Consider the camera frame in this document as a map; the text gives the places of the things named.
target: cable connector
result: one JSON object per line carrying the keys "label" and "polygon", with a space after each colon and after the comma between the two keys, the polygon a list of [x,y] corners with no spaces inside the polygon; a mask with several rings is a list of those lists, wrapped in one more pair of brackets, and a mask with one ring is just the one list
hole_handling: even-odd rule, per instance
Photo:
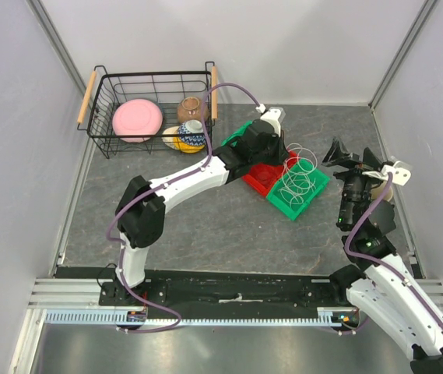
{"label": "cable connector", "polygon": [[255,107],[255,110],[262,115],[266,111],[266,107],[264,104],[260,104],[258,107]]}

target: gray table surface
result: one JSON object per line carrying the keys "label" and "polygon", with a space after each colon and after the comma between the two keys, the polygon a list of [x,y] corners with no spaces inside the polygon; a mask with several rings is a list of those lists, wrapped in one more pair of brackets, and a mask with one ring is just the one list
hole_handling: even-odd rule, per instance
{"label": "gray table surface", "polygon": [[[320,161],[333,136],[349,151],[369,146],[381,156],[367,107],[284,105],[286,143],[313,150]],[[253,105],[220,105],[214,146],[247,120],[257,118]],[[129,180],[136,175],[159,178],[199,161],[205,154],[177,151],[120,153],[107,160],[96,151],[69,232],[65,265],[105,266],[118,260],[118,245],[104,232]],[[338,168],[320,169],[328,176]],[[329,274],[348,264],[335,222],[342,182],[331,179],[326,190],[290,221],[242,180],[210,189],[174,208],[163,236],[149,251],[146,267],[172,270]],[[403,229],[390,238],[404,256]]]}
{"label": "gray table surface", "polygon": [[185,327],[125,335],[112,326],[45,325],[32,374],[408,374],[370,322],[356,336],[312,327]]}

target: black cable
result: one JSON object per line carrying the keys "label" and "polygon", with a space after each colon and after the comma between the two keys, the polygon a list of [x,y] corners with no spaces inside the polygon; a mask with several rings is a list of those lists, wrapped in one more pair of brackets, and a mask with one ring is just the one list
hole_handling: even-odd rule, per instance
{"label": "black cable", "polygon": [[100,289],[102,289],[102,284],[100,283],[99,279],[100,279],[100,275],[102,275],[102,273],[109,268],[109,266],[114,266],[115,269],[118,268],[118,265],[116,263],[108,263],[104,268],[102,268],[98,274],[97,274],[97,284],[100,286]]}

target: black wire basket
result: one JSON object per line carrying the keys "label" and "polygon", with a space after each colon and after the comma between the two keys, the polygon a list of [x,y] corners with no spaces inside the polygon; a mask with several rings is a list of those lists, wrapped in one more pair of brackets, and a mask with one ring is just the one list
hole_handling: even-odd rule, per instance
{"label": "black wire basket", "polygon": [[[90,95],[97,74],[101,74],[97,93],[91,106],[90,119],[84,129],[86,109],[90,102]],[[78,130],[86,131],[93,139],[104,156],[118,152],[146,151],[152,153],[157,150],[171,150],[178,152],[182,142],[171,134],[163,134],[163,131],[179,126],[178,105],[187,97],[202,99],[206,92],[216,84],[216,68],[214,62],[206,62],[205,70],[178,71],[178,72],[127,72],[121,74],[109,74],[105,66],[98,65],[92,72],[90,82],[86,88],[83,105],[78,117]],[[112,118],[115,111],[123,103],[134,99],[147,99],[156,103],[163,114],[163,122],[156,134],[129,134],[118,136],[112,126]],[[217,117],[217,100],[213,93],[208,97],[209,117],[206,120],[209,139],[213,138],[213,126]],[[202,136],[203,132],[184,134],[183,136]],[[145,138],[141,143],[126,141],[127,138]]]}

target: wooden handle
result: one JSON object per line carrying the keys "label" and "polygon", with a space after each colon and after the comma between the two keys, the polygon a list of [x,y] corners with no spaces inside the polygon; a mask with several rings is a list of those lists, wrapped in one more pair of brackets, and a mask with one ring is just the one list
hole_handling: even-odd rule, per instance
{"label": "wooden handle", "polygon": [[[211,87],[218,84],[218,71],[216,66],[211,69]],[[218,119],[218,91],[214,90],[211,93],[211,118]]]}
{"label": "wooden handle", "polygon": [[81,109],[79,110],[79,115],[78,115],[79,125],[81,125],[84,121],[84,116],[86,115],[86,109],[88,109],[88,103],[90,102],[91,90],[93,89],[96,77],[97,77],[97,71],[93,70],[91,72],[90,81],[88,82],[88,87],[86,88],[86,92],[84,93]]}

